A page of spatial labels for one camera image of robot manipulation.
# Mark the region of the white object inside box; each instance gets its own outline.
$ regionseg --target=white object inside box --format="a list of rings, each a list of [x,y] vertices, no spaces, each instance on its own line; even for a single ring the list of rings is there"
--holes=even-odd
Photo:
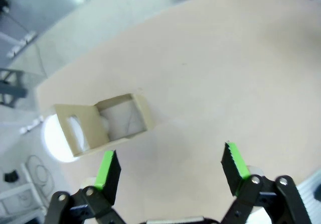
[[[110,141],[126,138],[147,130],[133,100],[108,107],[99,113],[108,120]]]

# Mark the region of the floor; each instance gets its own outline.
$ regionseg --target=floor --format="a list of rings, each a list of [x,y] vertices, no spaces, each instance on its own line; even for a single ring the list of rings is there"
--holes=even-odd
[[[59,164],[51,159],[43,148],[41,126],[25,135],[19,135],[19,128],[30,124],[40,114],[34,88],[100,43],[184,1],[186,0],[50,0],[50,3],[43,3],[44,0],[15,0],[11,14],[21,21],[25,28],[41,34],[9,64],[9,68],[26,72],[24,83],[29,95],[26,99],[21,99],[15,109],[0,106],[2,172],[17,169],[21,173],[20,164],[32,158],[36,165],[30,171],[35,172],[37,163],[44,165],[48,170],[42,173],[45,176],[34,176],[35,181],[43,188],[44,198],[49,199],[57,190],[68,191],[69,186],[60,174]],[[18,38],[24,33],[21,29],[16,31],[12,28],[9,19],[2,19],[0,24],[1,31],[6,30],[6,33],[14,37]],[[8,62],[2,61],[0,66],[7,64]],[[50,182],[39,182],[44,178]],[[7,183],[0,182],[1,190],[8,188],[11,187]],[[17,205],[15,201],[17,200],[8,200],[6,203],[13,208],[12,212],[30,208]]]
[[[10,15],[13,18],[2,16],[0,31],[21,39],[26,31],[14,20],[21,23],[26,29],[36,31],[40,35],[53,26],[61,18],[68,15],[80,5],[89,0],[10,0]],[[11,62],[6,54],[12,45],[0,41],[0,67],[6,67]]]

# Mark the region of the white table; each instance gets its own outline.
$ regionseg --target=white table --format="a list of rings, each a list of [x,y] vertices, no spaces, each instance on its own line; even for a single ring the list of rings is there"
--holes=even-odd
[[[153,131],[117,147],[115,208],[129,223],[204,215],[233,198],[224,141],[297,184],[320,167],[321,14],[311,0],[192,0],[106,42],[38,88],[41,110],[124,93],[147,99]],[[103,150],[62,164],[76,191]]]

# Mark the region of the round light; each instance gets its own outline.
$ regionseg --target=round light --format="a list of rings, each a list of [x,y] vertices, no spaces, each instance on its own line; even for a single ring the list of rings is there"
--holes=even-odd
[[[72,125],[76,126],[77,121],[71,121]],[[43,142],[47,147],[48,152],[57,160],[62,162],[72,162],[78,159],[74,157],[69,144],[66,140],[64,132],[60,126],[58,116],[51,115],[44,121],[43,125]]]

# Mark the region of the cardboard box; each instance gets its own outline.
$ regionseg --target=cardboard box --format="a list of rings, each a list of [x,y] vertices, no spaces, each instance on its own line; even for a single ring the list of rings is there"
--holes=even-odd
[[[80,156],[102,145],[115,145],[151,130],[154,126],[146,100],[141,95],[125,94],[95,105],[55,104],[46,114],[57,114],[60,126],[74,156]],[[101,116],[108,120],[109,131]],[[70,124],[76,119],[84,135],[86,151],[79,147],[77,134]]]

